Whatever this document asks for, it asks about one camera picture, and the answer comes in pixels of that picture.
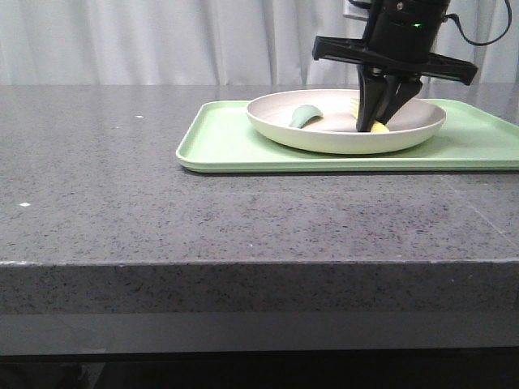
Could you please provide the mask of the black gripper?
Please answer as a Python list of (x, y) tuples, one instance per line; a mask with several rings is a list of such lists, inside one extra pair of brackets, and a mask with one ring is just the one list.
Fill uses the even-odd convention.
[[(472, 83), (471, 62), (433, 53), (431, 48), (448, 1), (374, 1), (362, 38), (317, 36), (312, 56), (357, 65), (357, 132), (386, 124), (422, 88), (418, 76)], [(418, 76), (387, 76), (411, 74)]]

